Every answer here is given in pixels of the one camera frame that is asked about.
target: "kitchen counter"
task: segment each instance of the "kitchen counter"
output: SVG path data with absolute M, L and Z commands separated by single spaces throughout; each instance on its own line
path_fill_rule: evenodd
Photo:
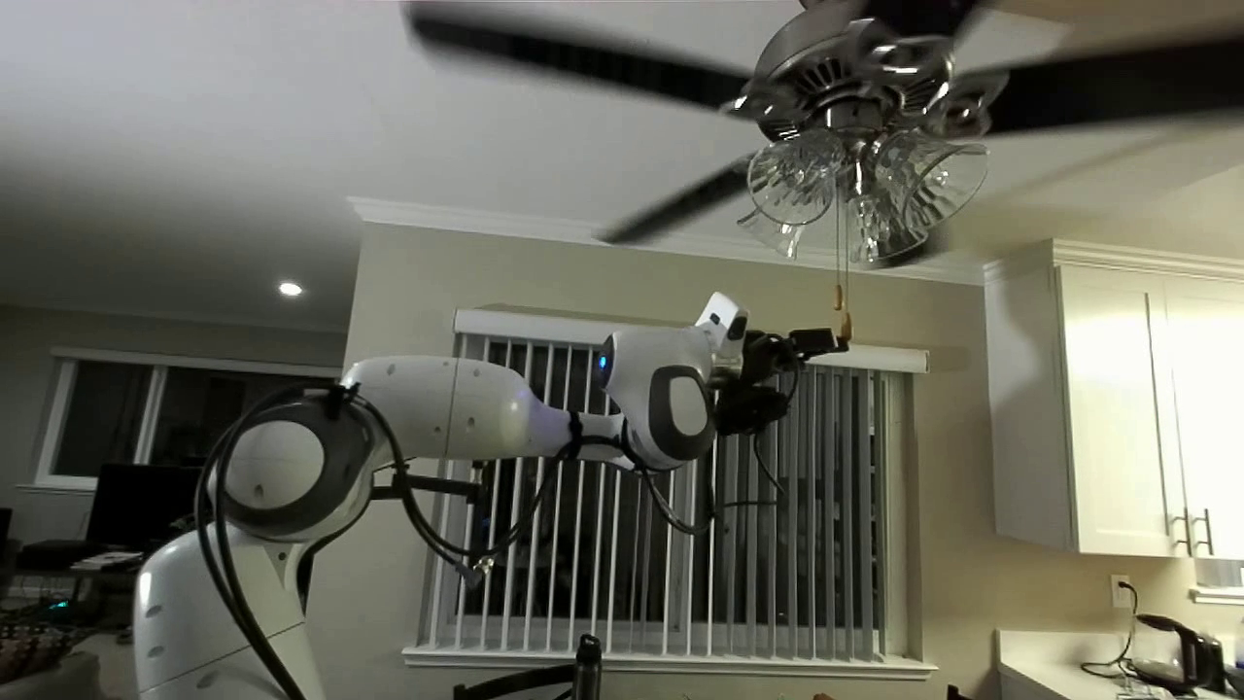
M 998 629 L 996 666 L 1001 678 L 1001 700 L 1127 700 L 1169 696 L 1135 681 L 1093 678 L 1082 660 L 1112 660 L 1123 647 L 1121 629 Z M 1131 656 L 1173 656 L 1173 639 L 1135 635 Z

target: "vertical blinds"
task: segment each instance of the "vertical blinds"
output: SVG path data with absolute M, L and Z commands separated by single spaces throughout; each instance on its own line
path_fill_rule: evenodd
M 461 359 L 530 378 L 540 402 L 611 413 L 589 346 L 460 334 Z M 608 464 L 442 464 L 483 483 L 440 530 L 488 550 L 536 495 L 530 535 L 461 578 L 434 564 L 425 655 L 562 656 L 579 635 L 614 656 L 871 660 L 887 648 L 884 375 L 803 368 L 790 417 L 655 480 L 696 535 L 659 521 L 641 480 Z

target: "recessed light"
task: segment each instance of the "recessed light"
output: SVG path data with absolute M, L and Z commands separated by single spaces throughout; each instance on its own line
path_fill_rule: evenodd
M 280 280 L 276 290 L 280 290 L 282 301 L 298 301 L 308 286 L 297 285 L 297 280 Z

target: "white robotic arm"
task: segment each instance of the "white robotic arm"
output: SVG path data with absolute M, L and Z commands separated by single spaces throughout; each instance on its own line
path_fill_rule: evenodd
M 211 464 L 215 525 L 138 570 L 138 696 L 319 700 L 297 561 L 363 518 L 378 469 L 403 476 L 403 454 L 569 450 L 675 469 L 709 450 L 716 386 L 744 375 L 744 337 L 728 294 L 687 332 L 614 332 L 598 350 L 614 417 L 548 407 L 514 368 L 465 359 L 369 359 L 338 388 L 255 407 Z

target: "white cabinet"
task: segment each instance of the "white cabinet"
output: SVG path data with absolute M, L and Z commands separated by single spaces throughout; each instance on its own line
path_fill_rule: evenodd
M 1240 280 L 1062 245 L 991 270 L 985 301 L 1001 535 L 1244 556 Z

